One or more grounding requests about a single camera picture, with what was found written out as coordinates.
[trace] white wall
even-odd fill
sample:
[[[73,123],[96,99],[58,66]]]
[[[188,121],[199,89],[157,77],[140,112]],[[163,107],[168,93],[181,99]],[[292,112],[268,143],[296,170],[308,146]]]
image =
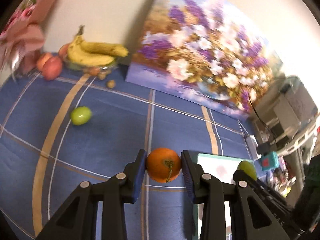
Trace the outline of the white wall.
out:
[[[58,0],[44,23],[45,50],[57,51],[85,25],[89,41],[123,43],[134,52],[153,0]],[[314,101],[317,93],[320,26],[302,0],[228,0],[262,30],[284,62],[287,75],[301,78]]]

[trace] flower painting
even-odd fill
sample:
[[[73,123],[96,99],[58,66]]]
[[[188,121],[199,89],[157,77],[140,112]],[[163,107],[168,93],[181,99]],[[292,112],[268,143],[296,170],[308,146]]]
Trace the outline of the flower painting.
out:
[[[245,119],[281,66],[226,0],[155,0],[126,80]]]

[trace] power strip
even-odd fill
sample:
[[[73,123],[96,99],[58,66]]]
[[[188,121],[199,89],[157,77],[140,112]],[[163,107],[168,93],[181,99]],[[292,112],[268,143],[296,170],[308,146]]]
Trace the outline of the power strip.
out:
[[[245,140],[247,141],[247,145],[248,145],[250,154],[252,156],[252,159],[254,161],[260,159],[261,158],[261,154],[257,153],[256,148],[258,146],[258,143],[257,143],[257,140],[256,140],[255,136],[254,135],[249,135],[248,137],[246,137]]]

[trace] cable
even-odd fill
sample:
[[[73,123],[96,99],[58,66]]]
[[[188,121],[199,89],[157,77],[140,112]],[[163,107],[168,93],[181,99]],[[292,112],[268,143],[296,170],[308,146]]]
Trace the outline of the cable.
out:
[[[254,108],[254,106],[253,106],[253,104],[252,104],[252,102],[251,102],[250,97],[249,97],[249,102],[250,102],[250,104],[251,104],[251,106],[252,106],[252,109],[254,110],[255,114],[256,114],[257,117],[259,118],[260,122],[263,124],[263,126],[264,126],[270,133],[272,133],[273,139],[275,140],[274,144],[276,144],[276,142],[277,142],[277,135],[276,135],[276,134],[270,129],[270,127],[269,127],[265,122],[263,122],[263,120],[260,118],[260,116],[258,115],[256,109]]]

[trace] blue tablecloth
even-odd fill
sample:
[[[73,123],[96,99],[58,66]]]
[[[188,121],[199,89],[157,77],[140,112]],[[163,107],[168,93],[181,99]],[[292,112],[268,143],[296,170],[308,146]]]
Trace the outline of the blue tablecloth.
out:
[[[108,76],[116,81],[112,90],[106,81],[71,70],[54,81],[35,73],[1,88],[0,208],[19,239],[35,238],[81,181],[107,180],[134,161],[139,149],[251,159],[238,120],[125,82],[125,70],[120,66]],[[92,110],[83,126],[69,123],[76,105]],[[248,122],[243,125],[252,133]],[[165,185],[145,180],[125,214],[129,240],[191,239],[195,230],[181,175]]]

